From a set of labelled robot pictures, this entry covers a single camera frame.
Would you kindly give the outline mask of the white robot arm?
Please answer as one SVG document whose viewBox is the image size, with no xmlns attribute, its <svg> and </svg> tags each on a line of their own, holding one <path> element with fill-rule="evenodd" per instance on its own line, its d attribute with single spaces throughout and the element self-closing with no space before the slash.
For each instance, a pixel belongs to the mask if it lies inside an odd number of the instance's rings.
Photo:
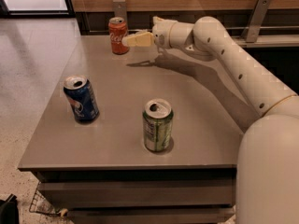
<svg viewBox="0 0 299 224">
<path fill-rule="evenodd" d="M 298 224 L 298 94 L 237 45 L 215 18 L 189 24 L 155 17 L 153 23 L 151 32 L 128 35 L 122 44 L 154 44 L 218 60 L 258 114 L 238 151 L 236 224 Z"/>
</svg>

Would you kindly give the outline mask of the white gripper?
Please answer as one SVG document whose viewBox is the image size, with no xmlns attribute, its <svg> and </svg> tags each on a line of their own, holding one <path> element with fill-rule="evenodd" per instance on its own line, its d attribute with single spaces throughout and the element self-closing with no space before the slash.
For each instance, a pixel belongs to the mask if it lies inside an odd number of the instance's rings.
<svg viewBox="0 0 299 224">
<path fill-rule="evenodd" d="M 154 16 L 152 19 L 152 33 L 139 31 L 135 34 L 127 35 L 122 39 L 122 44 L 125 47 L 150 47 L 155 43 L 157 47 L 162 49 L 173 48 L 171 31 L 177 21 L 163 19 L 158 16 Z"/>
</svg>

